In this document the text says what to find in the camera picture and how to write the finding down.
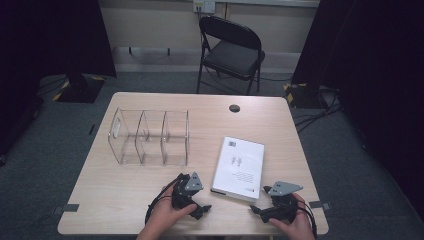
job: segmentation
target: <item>clear acrylic organizer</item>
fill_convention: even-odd
[[[118,108],[108,140],[120,164],[186,166],[188,123],[188,111]]]

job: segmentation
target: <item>black cable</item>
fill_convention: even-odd
[[[270,81],[270,82],[287,82],[287,81],[291,81],[291,78],[288,79],[270,79],[270,78],[264,78],[261,77],[261,80],[265,80],[265,81]]]
[[[333,114],[333,113],[335,113],[335,112],[337,112],[337,111],[339,111],[341,109],[341,104],[340,103],[335,104],[336,98],[338,96],[338,91],[336,91],[336,90],[328,90],[328,91],[331,91],[331,92],[334,92],[335,93],[334,94],[334,97],[333,97],[333,100],[332,100],[330,106],[328,107],[328,109],[322,111],[321,113],[319,113],[317,115],[302,115],[302,116],[294,117],[294,118],[298,118],[298,117],[310,116],[307,119],[304,119],[304,120],[302,120],[302,121],[300,121],[298,123],[295,123],[295,126],[296,127],[300,126],[301,124],[307,123],[304,127],[302,127],[300,130],[298,130],[297,133],[302,132],[306,127],[308,127],[309,125],[311,125],[312,123],[314,123],[316,120],[318,120],[318,119],[320,119],[320,118],[322,118],[324,116],[331,115],[331,114]]]
[[[180,181],[183,177],[184,177],[184,174],[178,175],[177,178],[172,180],[172,182],[170,182],[164,189],[162,189],[162,191],[159,193],[159,195],[155,199],[153,199],[152,203],[149,205],[149,208],[147,209],[146,217],[144,219],[144,224],[146,224],[147,221],[149,221],[150,215],[152,214],[153,208],[155,208],[156,203],[158,203],[159,200],[163,198],[162,194],[164,192],[166,192],[166,190],[168,190],[168,188],[170,188],[174,183],[176,183],[177,181]]]
[[[57,80],[55,80],[55,81],[52,81],[52,82],[50,82],[50,83],[47,83],[47,84],[45,84],[45,85],[43,85],[43,86],[39,87],[39,91],[40,91],[42,88],[45,88],[45,87],[47,87],[47,86],[49,86],[49,85],[51,85],[51,84],[53,84],[53,83],[56,83],[56,82],[62,81],[60,84],[58,84],[57,86],[55,86],[55,87],[54,87],[54,88],[52,88],[52,89],[46,90],[46,91],[44,91],[44,92],[42,92],[42,93],[37,93],[37,96],[38,96],[38,97],[40,97],[40,96],[42,96],[42,95],[44,95],[44,94],[47,94],[47,93],[49,93],[49,92],[52,92],[52,91],[54,91],[54,90],[56,90],[56,89],[60,88],[60,87],[61,87],[61,86],[65,83],[66,79],[67,79],[66,77],[63,77],[63,78],[61,78],[61,79],[57,79]]]
[[[172,196],[162,196],[162,197],[158,198],[158,201],[160,201],[160,200],[162,200],[164,198],[167,198],[167,197],[172,198]]]
[[[312,210],[311,210],[311,208],[308,206],[308,205],[306,205],[306,203],[304,203],[305,204],[305,206],[306,207],[308,207],[308,209],[309,209],[309,211],[308,210],[306,210],[305,208],[301,208],[301,207],[297,207],[297,209],[299,209],[299,210],[301,210],[301,211],[303,211],[303,212],[305,212],[308,216],[309,216],[309,219],[311,219],[311,225],[312,225],[312,234],[314,234],[314,237],[315,237],[315,239],[317,239],[317,224],[316,224],[316,222],[315,222],[315,217],[314,217],[314,214],[312,213]]]
[[[320,119],[321,117],[323,117],[323,116],[329,116],[329,115],[331,115],[331,114],[333,114],[333,113],[336,113],[336,112],[338,112],[340,109],[341,109],[342,107],[341,107],[341,105],[336,109],[336,110],[333,110],[333,111],[331,111],[331,112],[325,112],[324,114],[322,114],[321,116],[319,116],[319,117],[316,117],[316,118],[314,118],[314,119],[312,119],[312,120],[310,120],[311,122],[309,122],[308,124],[306,124],[303,128],[301,128],[300,130],[298,130],[297,131],[297,133],[300,133],[300,132],[302,132],[306,127],[308,127],[309,125],[311,125],[313,122],[315,122],[316,120],[318,120],[318,119]]]

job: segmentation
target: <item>left hand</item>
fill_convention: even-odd
[[[152,215],[141,230],[137,240],[158,239],[166,230],[170,229],[185,215],[190,214],[196,209],[196,204],[190,204],[183,209],[174,209],[172,207],[172,191],[174,185],[169,187],[163,194],[159,202],[156,203]]]

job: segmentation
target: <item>right hand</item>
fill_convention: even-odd
[[[162,194],[162,198],[156,203],[152,215],[139,233],[137,239],[156,240],[178,222],[185,215],[190,214],[196,208],[196,204],[190,204],[182,209],[174,209],[172,207],[172,191],[174,185]]]
[[[296,193],[293,193],[293,195],[299,201],[298,206],[305,208],[305,200]],[[297,210],[296,218],[291,224],[286,224],[275,218],[270,218],[269,223],[285,233],[290,240],[315,240],[309,217],[302,210]]]

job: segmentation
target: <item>booklet cover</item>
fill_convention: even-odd
[[[263,144],[225,137],[211,191],[249,202],[259,199],[264,150]]]

